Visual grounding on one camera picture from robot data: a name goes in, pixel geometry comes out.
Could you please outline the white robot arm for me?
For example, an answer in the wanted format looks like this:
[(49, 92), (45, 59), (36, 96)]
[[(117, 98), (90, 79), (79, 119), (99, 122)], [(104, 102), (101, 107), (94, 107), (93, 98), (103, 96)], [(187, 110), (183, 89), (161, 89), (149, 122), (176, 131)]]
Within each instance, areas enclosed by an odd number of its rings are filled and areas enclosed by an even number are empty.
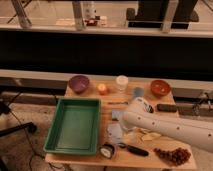
[(127, 132), (135, 127), (148, 129), (213, 153), (213, 123), (149, 113), (148, 105), (142, 97), (132, 100), (119, 116), (121, 128)]

